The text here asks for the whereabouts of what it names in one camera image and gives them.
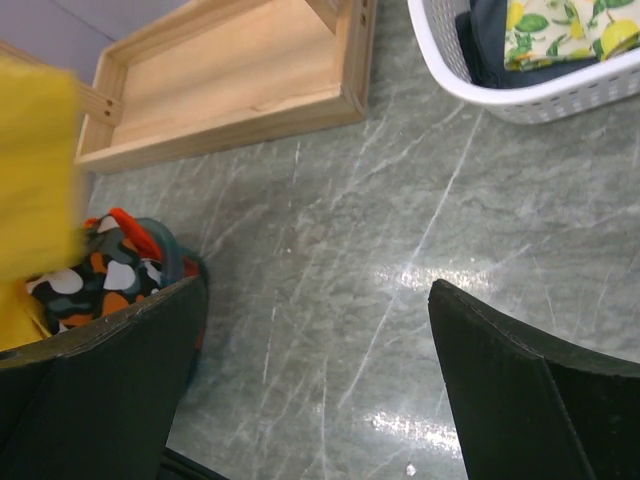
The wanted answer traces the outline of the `yellow shorts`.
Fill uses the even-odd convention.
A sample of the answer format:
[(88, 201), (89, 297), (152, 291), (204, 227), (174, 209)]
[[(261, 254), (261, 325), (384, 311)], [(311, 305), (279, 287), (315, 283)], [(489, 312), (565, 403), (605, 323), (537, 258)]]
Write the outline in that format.
[(1, 348), (48, 337), (27, 290), (81, 255), (74, 149), (75, 78), (1, 60)]

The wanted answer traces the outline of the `lemon print cloth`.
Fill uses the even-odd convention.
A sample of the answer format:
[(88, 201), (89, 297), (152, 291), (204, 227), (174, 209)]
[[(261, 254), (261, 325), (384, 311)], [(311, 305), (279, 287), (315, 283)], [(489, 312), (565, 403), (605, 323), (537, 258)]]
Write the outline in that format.
[(509, 1), (504, 40), (508, 71), (584, 59), (602, 62), (639, 46), (639, 3)]

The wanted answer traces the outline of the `orange shorts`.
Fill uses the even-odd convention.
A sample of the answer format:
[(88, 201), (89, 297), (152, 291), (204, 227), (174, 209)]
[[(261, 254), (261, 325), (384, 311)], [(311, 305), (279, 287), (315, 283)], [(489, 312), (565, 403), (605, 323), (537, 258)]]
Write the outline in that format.
[(174, 234), (161, 222), (148, 218), (134, 218), (122, 208), (112, 208), (107, 215), (87, 219), (83, 227), (97, 229), (100, 221), (111, 217), (125, 237), (136, 247), (143, 259), (160, 264), (159, 283), (166, 287), (185, 278), (200, 276), (205, 282), (209, 274), (201, 258), (181, 245)]

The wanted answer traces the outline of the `wooden hanger rack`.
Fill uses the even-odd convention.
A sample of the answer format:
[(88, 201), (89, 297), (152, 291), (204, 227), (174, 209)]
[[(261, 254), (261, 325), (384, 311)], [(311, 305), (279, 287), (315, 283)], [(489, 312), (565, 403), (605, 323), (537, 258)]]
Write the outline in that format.
[(107, 47), (80, 87), (79, 167), (117, 172), (356, 123), (372, 1), (191, 1)]

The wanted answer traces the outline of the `dark navy folded cloth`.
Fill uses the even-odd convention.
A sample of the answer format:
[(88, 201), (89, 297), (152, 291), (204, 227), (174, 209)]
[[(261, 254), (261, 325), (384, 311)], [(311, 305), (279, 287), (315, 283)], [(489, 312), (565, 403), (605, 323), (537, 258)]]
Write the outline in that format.
[(455, 17), (455, 28), (475, 85), (491, 89), (518, 89), (548, 82), (597, 63), (596, 58), (570, 60), (528, 71), (504, 67), (507, 0), (471, 1), (470, 10)]

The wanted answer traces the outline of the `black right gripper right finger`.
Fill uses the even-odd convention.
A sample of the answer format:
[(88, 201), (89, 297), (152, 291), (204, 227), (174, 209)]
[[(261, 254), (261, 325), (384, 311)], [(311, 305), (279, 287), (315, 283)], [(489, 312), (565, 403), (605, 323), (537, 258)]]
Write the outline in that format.
[(638, 478), (638, 364), (562, 340), (442, 279), (428, 309), (469, 478)]

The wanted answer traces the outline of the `white perforated plastic basket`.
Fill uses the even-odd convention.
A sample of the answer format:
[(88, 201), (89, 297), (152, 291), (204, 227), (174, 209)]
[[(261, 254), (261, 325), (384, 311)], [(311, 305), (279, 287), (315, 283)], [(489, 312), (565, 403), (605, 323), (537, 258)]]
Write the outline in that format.
[(467, 1), (409, 1), (421, 55), (434, 80), (450, 95), (515, 124), (539, 124), (576, 115), (639, 93), (639, 51), (520, 89), (488, 89), (470, 78), (455, 17)]

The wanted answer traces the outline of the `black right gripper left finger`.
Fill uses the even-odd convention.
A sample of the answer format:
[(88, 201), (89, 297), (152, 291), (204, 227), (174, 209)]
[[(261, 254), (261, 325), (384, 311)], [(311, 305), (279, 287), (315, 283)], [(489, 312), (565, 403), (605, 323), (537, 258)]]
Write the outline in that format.
[(206, 326), (191, 277), (1, 354), (4, 479), (153, 479)]

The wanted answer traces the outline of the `camouflage print shorts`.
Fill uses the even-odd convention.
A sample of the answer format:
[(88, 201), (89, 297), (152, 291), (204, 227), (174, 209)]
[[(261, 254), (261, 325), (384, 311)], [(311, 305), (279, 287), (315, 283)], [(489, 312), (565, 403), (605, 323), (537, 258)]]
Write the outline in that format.
[(111, 217), (85, 229), (79, 262), (26, 282), (51, 334), (122, 310), (159, 291), (160, 265), (143, 259)]

